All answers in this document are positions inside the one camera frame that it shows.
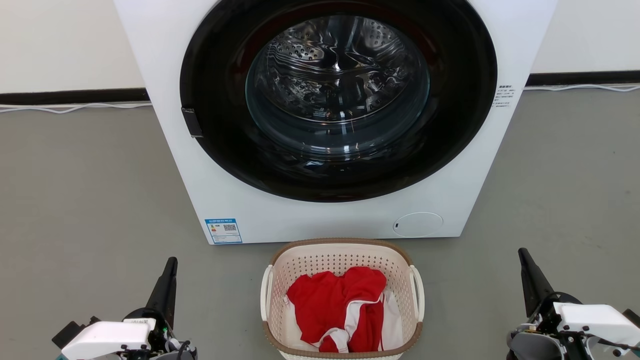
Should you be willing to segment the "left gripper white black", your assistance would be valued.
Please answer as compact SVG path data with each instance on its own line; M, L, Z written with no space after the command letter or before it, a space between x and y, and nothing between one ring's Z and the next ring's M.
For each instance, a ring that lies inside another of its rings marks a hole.
M173 332L177 289L178 258L169 257L146 307L121 321L71 321L52 338L55 360L198 360L197 347Z

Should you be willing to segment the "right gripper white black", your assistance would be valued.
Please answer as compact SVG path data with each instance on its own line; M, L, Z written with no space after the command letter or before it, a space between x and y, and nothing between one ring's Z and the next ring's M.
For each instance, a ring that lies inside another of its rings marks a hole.
M640 316L553 292L528 249L519 248L518 258L528 319L507 336L506 360L597 360L597 345L616 358L640 360Z

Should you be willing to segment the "cream perforated laundry basket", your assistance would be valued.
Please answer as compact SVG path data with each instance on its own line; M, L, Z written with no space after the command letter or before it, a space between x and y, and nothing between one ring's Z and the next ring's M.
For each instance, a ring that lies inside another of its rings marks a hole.
M399 346L355 354L311 351L295 336L295 322L286 312L286 291L301 276L324 271L340 276L356 266L385 275L401 319ZM265 337L284 360L400 360L418 342L425 316L425 287L413 260L397 244L377 239L319 238L287 244L263 272L259 301Z

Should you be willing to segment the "blue energy label sticker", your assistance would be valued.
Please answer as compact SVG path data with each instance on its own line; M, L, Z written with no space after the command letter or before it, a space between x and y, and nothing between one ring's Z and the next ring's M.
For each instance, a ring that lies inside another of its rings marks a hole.
M242 244L242 235L235 218L204 219L206 233L212 245Z

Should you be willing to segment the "round white filter cover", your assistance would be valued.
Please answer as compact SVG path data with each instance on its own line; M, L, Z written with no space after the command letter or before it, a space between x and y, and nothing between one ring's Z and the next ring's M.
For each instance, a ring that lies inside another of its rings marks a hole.
M444 220L433 212L413 212L398 218L393 224L393 231L399 237L419 239L435 234Z

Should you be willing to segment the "white garment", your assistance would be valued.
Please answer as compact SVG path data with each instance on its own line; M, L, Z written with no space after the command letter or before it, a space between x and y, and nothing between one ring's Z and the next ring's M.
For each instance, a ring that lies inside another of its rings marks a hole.
M292 349L313 353L377 353L405 344L400 308L389 290L383 291L376 303L352 301L346 307L346 329L329 328L317 341L303 338L294 303L287 296L283 300L284 343Z

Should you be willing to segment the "red garment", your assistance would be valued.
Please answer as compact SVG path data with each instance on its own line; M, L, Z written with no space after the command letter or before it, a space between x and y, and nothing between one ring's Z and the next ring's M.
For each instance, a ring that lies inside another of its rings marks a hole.
M320 353L382 351L386 276L378 269L352 267L300 276L286 292L294 307L301 341Z

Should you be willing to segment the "white text sticker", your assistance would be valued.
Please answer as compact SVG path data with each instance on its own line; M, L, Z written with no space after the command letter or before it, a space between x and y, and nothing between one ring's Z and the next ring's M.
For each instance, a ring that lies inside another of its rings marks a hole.
M491 107L492 109L507 109L511 107L518 95L518 88L515 88L513 85L498 85L496 87Z

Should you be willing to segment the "black round washer door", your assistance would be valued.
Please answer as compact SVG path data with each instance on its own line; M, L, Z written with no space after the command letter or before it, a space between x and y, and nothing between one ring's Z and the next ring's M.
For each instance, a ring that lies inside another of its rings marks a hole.
M293 25L333 15L375 19L421 51L429 100L418 123L389 146L347 159L304 157L254 122L245 95L263 47ZM182 63L180 100L193 108L199 146L224 171L281 198L345 203L379 198L452 162L489 115L498 47L468 0L220 0L193 34Z

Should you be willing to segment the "black baseboard strip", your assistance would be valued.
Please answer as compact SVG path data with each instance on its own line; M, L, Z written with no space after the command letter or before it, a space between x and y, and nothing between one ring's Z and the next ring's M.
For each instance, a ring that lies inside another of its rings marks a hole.
M526 87L640 84L640 70L531 73Z
M150 101L145 88L76 89L46 92L0 93L0 106L45 106Z

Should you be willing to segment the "white front-load washing machine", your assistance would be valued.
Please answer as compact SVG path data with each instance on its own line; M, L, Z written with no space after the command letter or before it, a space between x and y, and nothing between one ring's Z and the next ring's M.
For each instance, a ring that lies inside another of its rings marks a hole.
M198 26L220 0L113 0L151 104L189 194L206 241L205 219L236 219L240 244L303 239L407 239L393 225L415 212L443 219L420 237L458 237L496 157L521 98L558 0L467 0L497 47L497 85L519 94L508 108L492 108L471 142L425 180L395 193L354 202L304 202L251 187L224 171L190 133L181 112L180 77Z

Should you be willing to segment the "steel washer drum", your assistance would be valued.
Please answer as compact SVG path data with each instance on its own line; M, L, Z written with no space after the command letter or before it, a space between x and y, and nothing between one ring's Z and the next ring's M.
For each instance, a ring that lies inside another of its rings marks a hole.
M425 57L404 33L334 14L270 39L251 64L245 95L266 137L326 161L390 146L418 123L430 87Z

